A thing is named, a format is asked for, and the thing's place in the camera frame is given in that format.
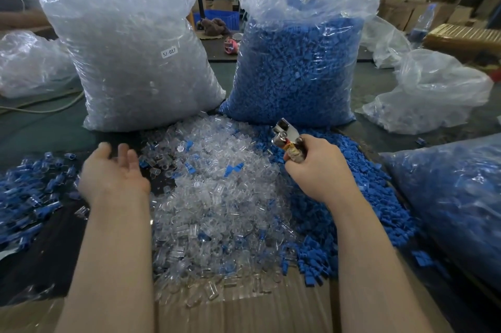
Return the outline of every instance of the workbench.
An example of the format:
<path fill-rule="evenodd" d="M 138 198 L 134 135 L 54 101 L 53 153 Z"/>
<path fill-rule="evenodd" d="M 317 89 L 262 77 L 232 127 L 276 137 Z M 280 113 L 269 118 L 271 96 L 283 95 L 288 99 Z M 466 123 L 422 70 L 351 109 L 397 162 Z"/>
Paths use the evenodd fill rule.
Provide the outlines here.
<path fill-rule="evenodd" d="M 235 63 L 212 63 L 211 66 L 227 91 L 232 87 Z M 392 90 L 396 85 L 393 70 L 378 70 L 372 63 L 360 62 L 355 68 L 352 89 L 352 109 L 370 102 L 380 93 Z M 74 91 L 81 89 L 78 82 L 72 83 Z M 464 140 L 501 132 L 497 116 L 501 115 L 501 85 L 494 86 L 489 103 L 473 111 L 470 122 L 466 125 L 442 128 L 421 134 L 429 145 Z M 0 98 L 4 106 L 16 106 L 26 102 Z M 34 110 L 48 110 L 64 106 L 70 98 L 61 98 L 44 102 L 32 107 Z M 77 153 L 81 159 L 95 149 L 100 141 L 109 141 L 115 147 L 120 142 L 127 142 L 133 148 L 141 147 L 139 133 L 100 133 L 82 127 L 86 116 L 85 102 L 56 114 L 24 114 L 12 112 L 0 115 L 0 149 L 2 158 L 0 168 L 16 165 L 27 154 L 43 154 L 46 151 Z M 339 127 L 340 131 L 360 143 L 368 155 L 377 156 L 385 151 L 415 149 L 418 136 L 389 134 L 380 127 L 356 114 L 357 120 Z M 15 292 L 25 286 L 38 282 L 43 289 L 52 283 L 56 295 L 67 291 L 73 274 L 73 267 L 78 257 L 80 242 L 85 230 L 85 221 L 73 216 L 79 205 L 61 209 L 47 222 L 39 238 L 27 251 L 11 255 L 0 262 L 0 305 L 6 303 L 3 292 Z M 433 242 L 418 238 L 410 242 L 409 247 L 401 250 L 414 273 L 428 288 L 442 313 L 456 331 L 491 332 L 495 326 L 498 310 L 487 301 L 477 288 L 473 287 L 461 273 L 452 273 L 453 279 L 446 281 L 432 268 L 419 268 L 409 256 L 413 247 L 423 248 L 436 256 L 443 255 Z"/>

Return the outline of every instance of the black mat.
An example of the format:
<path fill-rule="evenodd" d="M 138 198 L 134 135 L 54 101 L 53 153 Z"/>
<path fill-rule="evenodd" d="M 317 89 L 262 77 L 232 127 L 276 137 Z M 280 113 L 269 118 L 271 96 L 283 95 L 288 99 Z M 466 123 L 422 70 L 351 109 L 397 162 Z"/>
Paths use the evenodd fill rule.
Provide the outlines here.
<path fill-rule="evenodd" d="M 200 41 L 207 52 L 209 62 L 236 62 L 237 55 L 228 55 L 224 52 L 224 38 Z M 372 62 L 372 52 L 361 46 L 357 62 Z"/>

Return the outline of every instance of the clear plastic bag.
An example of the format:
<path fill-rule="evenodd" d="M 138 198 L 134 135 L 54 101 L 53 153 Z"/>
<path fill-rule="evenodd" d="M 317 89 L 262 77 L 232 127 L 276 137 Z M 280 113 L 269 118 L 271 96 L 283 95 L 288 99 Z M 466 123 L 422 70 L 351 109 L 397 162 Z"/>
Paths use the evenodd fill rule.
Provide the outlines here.
<path fill-rule="evenodd" d="M 240 0 L 250 14 L 220 111 L 252 123 L 353 120 L 350 92 L 364 19 L 379 0 Z"/>
<path fill-rule="evenodd" d="M 420 134 L 466 123 L 472 108 L 489 100 L 493 82 L 452 56 L 417 49 L 405 54 L 398 86 L 357 110 L 389 132 Z"/>
<path fill-rule="evenodd" d="M 501 134 L 382 156 L 442 249 L 501 291 Z"/>
<path fill-rule="evenodd" d="M 41 0 L 87 98 L 84 127 L 133 131 L 216 108 L 224 90 L 186 21 L 194 0 Z"/>
<path fill-rule="evenodd" d="M 372 58 L 378 69 L 397 67 L 404 54 L 412 50 L 405 35 L 378 16 L 365 22 L 360 45 L 373 52 Z"/>
<path fill-rule="evenodd" d="M 77 76 L 70 53 L 59 40 L 29 31 L 0 40 L 0 95 L 25 97 L 53 92 Z"/>

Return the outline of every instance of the empty plastic bag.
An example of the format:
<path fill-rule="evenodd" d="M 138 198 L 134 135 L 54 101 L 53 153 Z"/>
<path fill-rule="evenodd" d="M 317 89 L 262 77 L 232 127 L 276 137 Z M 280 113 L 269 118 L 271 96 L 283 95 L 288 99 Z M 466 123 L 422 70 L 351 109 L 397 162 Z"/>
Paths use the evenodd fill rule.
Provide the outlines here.
<path fill-rule="evenodd" d="M 240 0 L 250 15 L 233 90 L 220 111 L 251 123 L 353 120 L 350 93 L 364 19 L 379 0 Z"/>
<path fill-rule="evenodd" d="M 82 80 L 84 127 L 153 128 L 224 99 L 186 21 L 194 0 L 40 1 Z"/>
<path fill-rule="evenodd" d="M 373 52 L 378 69 L 395 68 L 403 55 L 412 50 L 405 35 L 379 16 L 365 22 L 360 45 Z"/>
<path fill-rule="evenodd" d="M 59 40 L 29 31 L 0 40 L 0 95 L 25 97 L 53 92 L 77 75 L 70 53 Z"/>
<path fill-rule="evenodd" d="M 501 134 L 382 156 L 439 246 L 501 291 Z"/>
<path fill-rule="evenodd" d="M 456 58 L 426 49 L 405 54 L 398 85 L 357 110 L 389 132 L 420 134 L 466 123 L 489 100 L 493 82 Z"/>

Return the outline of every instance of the plastic bottle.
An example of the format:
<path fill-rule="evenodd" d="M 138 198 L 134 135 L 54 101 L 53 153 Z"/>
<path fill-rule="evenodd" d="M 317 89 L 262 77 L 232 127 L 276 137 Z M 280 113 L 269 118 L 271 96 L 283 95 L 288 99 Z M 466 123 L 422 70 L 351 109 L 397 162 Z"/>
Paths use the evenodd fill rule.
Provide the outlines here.
<path fill-rule="evenodd" d="M 435 16 L 435 7 L 435 3 L 430 4 L 426 11 L 419 17 L 416 26 L 410 32 L 409 41 L 414 48 L 421 46 L 423 39 L 430 31 L 431 23 L 433 22 L 433 18 Z"/>

